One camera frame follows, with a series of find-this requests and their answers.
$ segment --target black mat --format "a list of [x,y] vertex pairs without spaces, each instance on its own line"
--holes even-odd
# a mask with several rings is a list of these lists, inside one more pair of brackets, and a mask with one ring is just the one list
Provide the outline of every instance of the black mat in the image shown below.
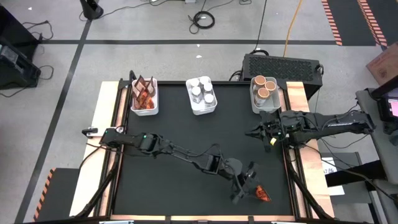
[[391,45],[398,41],[398,3],[396,0],[368,0],[374,18]]
[[[160,85],[159,113],[138,117],[130,111],[129,134],[158,133],[195,152],[218,143],[225,158],[237,158],[244,167],[250,161],[261,166],[258,175],[272,202],[244,198],[233,205],[231,182],[220,176],[203,174],[171,156],[124,156],[114,214],[292,215],[281,150],[266,154],[260,140],[244,135],[260,119],[251,110],[249,85],[213,86],[218,100],[215,112],[195,116],[185,84]],[[127,147],[126,152],[134,149]]]
[[328,4],[343,45],[376,45],[357,0],[332,0]]
[[43,222],[69,218],[78,176],[78,169],[55,169],[52,178],[49,179],[50,184],[47,193],[44,194],[42,208],[40,210],[37,208],[39,216],[34,217],[35,221]]

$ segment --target orange food item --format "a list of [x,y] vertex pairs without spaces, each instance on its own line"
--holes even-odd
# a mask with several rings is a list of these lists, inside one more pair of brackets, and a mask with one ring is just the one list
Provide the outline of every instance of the orange food item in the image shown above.
[[271,199],[269,198],[267,192],[260,185],[257,186],[256,196],[257,196],[258,199],[263,200],[265,202],[270,202],[271,201]]

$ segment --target concrete floor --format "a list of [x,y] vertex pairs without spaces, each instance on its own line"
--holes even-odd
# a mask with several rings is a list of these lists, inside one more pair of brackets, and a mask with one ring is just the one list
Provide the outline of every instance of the concrete floor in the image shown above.
[[[226,1],[208,1],[205,9]],[[28,200],[25,222],[31,221],[49,170],[53,167],[77,168],[83,157],[86,139],[80,133],[91,124],[102,81],[127,78],[133,69],[145,77],[158,80],[186,80],[208,75],[213,80],[227,80],[241,68],[244,54],[254,44],[153,44],[103,45],[84,44],[81,55],[76,54],[86,22],[78,19],[79,1],[70,0],[0,0],[20,22],[48,20],[53,26],[53,40],[65,44],[43,44],[34,57],[37,66],[52,65],[54,78],[41,80],[38,87],[25,90],[12,98],[0,97],[0,217],[2,223],[16,220],[44,139],[60,98],[65,79],[72,77],[65,104],[31,200]],[[123,6],[135,6],[140,0],[101,0],[105,13]],[[196,4],[167,2],[159,7],[149,5],[115,12],[89,27],[87,40],[256,40],[261,21],[263,0],[241,6],[235,1],[212,10],[216,25],[192,35],[190,21],[200,10],[203,1]],[[297,1],[269,1],[261,32],[262,40],[284,40]],[[47,26],[31,31],[50,35]],[[296,18],[290,35],[292,40],[331,40],[333,35],[321,1],[306,0]],[[271,55],[282,56],[283,45],[260,45]],[[355,91],[377,87],[365,65],[381,53],[380,47],[340,47],[337,45],[289,45],[287,57],[319,60],[325,66],[323,87],[317,111],[343,113],[355,104]],[[71,69],[75,57],[76,69]],[[310,100],[315,108],[316,97]],[[340,134],[329,138],[331,144],[344,146],[360,138]],[[321,152],[327,152],[320,143]],[[377,158],[370,138],[344,149],[359,152],[363,162]],[[367,206],[335,205],[336,216],[342,220],[373,222]]]

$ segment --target black table surface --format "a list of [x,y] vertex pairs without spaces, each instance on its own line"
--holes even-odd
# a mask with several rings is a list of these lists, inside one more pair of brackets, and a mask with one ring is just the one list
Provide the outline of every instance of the black table surface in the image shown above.
[[[272,202],[229,199],[231,182],[206,175],[169,155],[123,157],[116,192],[115,215],[292,215],[282,150],[266,153],[260,140],[244,135],[260,121],[251,109],[249,85],[213,84],[218,105],[213,113],[195,116],[185,84],[159,85],[159,113],[137,116],[130,111],[128,134],[152,132],[202,152],[213,143],[224,157],[239,159],[244,170],[251,161],[260,165],[258,177]],[[126,153],[138,153],[125,147]]]

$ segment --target wooden table frame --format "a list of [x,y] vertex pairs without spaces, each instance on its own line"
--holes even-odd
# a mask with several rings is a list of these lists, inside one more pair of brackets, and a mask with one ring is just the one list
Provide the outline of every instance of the wooden table frame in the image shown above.
[[[124,125],[126,122],[126,114],[129,110],[128,101],[130,101],[129,88],[126,88],[126,82],[103,82],[98,96],[98,101],[96,105],[96,110],[93,117],[92,126],[96,128],[107,128],[110,126],[120,126]],[[283,91],[279,91],[281,100],[281,110],[285,111],[287,108],[295,111],[309,111],[307,97],[305,96],[305,91],[302,82],[287,82],[287,94],[289,98],[290,105],[286,107],[285,98]],[[88,140],[88,143],[98,145],[100,137],[94,137]],[[316,140],[311,140],[307,143],[309,146],[318,148]],[[86,146],[84,158],[89,155],[95,148],[91,146]],[[290,156],[292,160],[295,159],[295,153],[290,150]],[[303,174],[305,176],[305,183],[307,189],[313,195],[315,200],[321,205],[321,207],[329,214],[334,217],[333,207],[331,206],[330,196],[328,192],[328,187],[325,180],[325,175],[323,173],[322,161],[319,153],[315,152],[313,149],[308,147],[302,148],[299,152],[301,157],[302,165],[297,163],[299,159],[293,162],[293,167],[295,170],[302,167]],[[101,179],[106,176],[110,168],[113,165],[114,159],[116,157],[115,152],[106,152],[104,150],[97,151],[94,153],[87,161],[85,165],[81,168],[78,182],[76,185],[75,195],[73,198],[72,207],[70,210],[70,216],[79,213],[84,206],[90,201],[93,194],[98,189]],[[121,159],[118,160],[119,169],[121,165]],[[99,201],[100,206],[91,212],[90,216],[99,215],[109,215],[111,214],[109,202],[113,200],[114,186],[116,186],[118,177],[116,181],[112,181],[106,188],[101,200]],[[297,217],[307,217],[306,205],[303,199],[303,195],[299,188],[295,185],[295,193],[291,194],[297,201],[299,214]],[[312,216],[316,218],[316,214],[312,210]],[[252,216],[255,222],[264,221],[294,221],[294,216],[289,215],[255,215]],[[208,221],[230,221],[230,222],[247,222],[249,221],[249,216],[247,215],[212,215],[212,216],[146,216],[146,215],[111,215],[112,220],[166,220],[171,221],[197,221],[197,220],[208,220]]]

